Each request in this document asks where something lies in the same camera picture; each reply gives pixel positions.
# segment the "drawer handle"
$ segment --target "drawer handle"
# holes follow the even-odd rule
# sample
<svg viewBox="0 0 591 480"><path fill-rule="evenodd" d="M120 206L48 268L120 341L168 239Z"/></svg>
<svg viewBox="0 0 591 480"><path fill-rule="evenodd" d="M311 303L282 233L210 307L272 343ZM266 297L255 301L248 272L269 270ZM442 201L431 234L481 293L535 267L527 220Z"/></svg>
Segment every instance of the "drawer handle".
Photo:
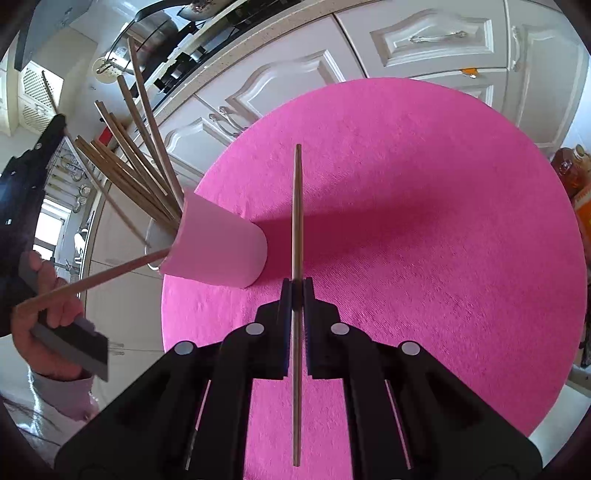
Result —
<svg viewBox="0 0 591 480"><path fill-rule="evenodd" d="M449 35L435 35L434 37L419 37L418 35L413 35L410 37L411 43L436 43L439 41L446 41L452 38L465 38L468 36L468 33L460 30L458 32L450 33Z"/></svg>
<svg viewBox="0 0 591 480"><path fill-rule="evenodd" d="M228 123L232 125L236 130L238 130L239 132L244 132L244 130L246 130L246 128L241 127L240 125L238 125L238 123L236 123L236 121L232 119L232 117L230 116L231 112L228 108L221 106L220 108L218 108L218 110L222 114L222 116L228 121Z"/></svg>
<svg viewBox="0 0 591 480"><path fill-rule="evenodd" d="M226 127L224 127L222 125L222 122L220 121L220 118L215 114L215 113L210 113L209 114L209 119L215 123L219 129L221 131L223 131L226 135L229 135L230 137L234 137L234 138L238 138L238 136L240 135L240 133L236 133L236 132L230 132L226 129Z"/></svg>
<svg viewBox="0 0 591 480"><path fill-rule="evenodd" d="M513 63L511 63L511 70L518 72L520 68L519 61L521 60L521 38L519 29L515 25L511 27L511 35L513 36L513 40L515 40L515 58Z"/></svg>

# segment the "pink cup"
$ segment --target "pink cup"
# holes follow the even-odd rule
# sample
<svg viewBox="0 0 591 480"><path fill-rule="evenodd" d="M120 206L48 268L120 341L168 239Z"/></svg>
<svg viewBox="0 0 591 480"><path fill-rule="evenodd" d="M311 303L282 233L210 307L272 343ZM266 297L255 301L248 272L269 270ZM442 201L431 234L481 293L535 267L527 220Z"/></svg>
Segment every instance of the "pink cup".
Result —
<svg viewBox="0 0 591 480"><path fill-rule="evenodd" d="M158 269L210 285L245 288L266 260L267 239L258 226L186 192L177 236Z"/></svg>

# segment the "bottle cap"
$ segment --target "bottle cap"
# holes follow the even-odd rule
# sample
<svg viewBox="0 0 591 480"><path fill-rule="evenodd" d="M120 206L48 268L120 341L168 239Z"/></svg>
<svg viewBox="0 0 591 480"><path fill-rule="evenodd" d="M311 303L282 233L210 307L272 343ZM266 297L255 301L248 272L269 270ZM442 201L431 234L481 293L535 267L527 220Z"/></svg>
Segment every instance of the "bottle cap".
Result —
<svg viewBox="0 0 591 480"><path fill-rule="evenodd" d="M577 157L578 159L582 160L586 154L587 154L587 152L585 151L583 146L577 144L577 146L574 148L574 156Z"/></svg>

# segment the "pink tablecloth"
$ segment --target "pink tablecloth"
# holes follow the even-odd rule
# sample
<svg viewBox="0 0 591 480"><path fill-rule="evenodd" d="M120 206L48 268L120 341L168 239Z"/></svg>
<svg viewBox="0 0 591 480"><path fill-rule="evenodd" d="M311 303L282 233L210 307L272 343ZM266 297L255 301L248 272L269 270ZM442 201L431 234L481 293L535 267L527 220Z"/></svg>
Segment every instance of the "pink tablecloth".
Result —
<svg viewBox="0 0 591 480"><path fill-rule="evenodd" d="M360 80L311 92L225 151L197 192L263 229L267 264L246 290L166 277L165 348L220 341L278 298L290 275L297 142L304 271L317 297L375 340L419 341L531 433L556 400L582 331L576 220L524 134L479 100L424 82ZM256 381L245 465L252 480L351 478L340 382L304 379L302 444L302 466L293 468L290 382Z"/></svg>

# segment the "window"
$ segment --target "window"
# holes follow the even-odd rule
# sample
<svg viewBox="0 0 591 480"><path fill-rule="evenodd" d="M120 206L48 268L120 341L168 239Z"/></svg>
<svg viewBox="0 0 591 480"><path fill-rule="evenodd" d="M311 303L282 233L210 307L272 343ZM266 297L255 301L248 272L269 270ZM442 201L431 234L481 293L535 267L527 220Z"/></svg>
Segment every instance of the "window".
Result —
<svg viewBox="0 0 591 480"><path fill-rule="evenodd" d="M61 246L63 241L70 213L70 210L51 200L43 200L35 230L33 250L39 252L44 260L50 260L56 256L58 246Z"/></svg>

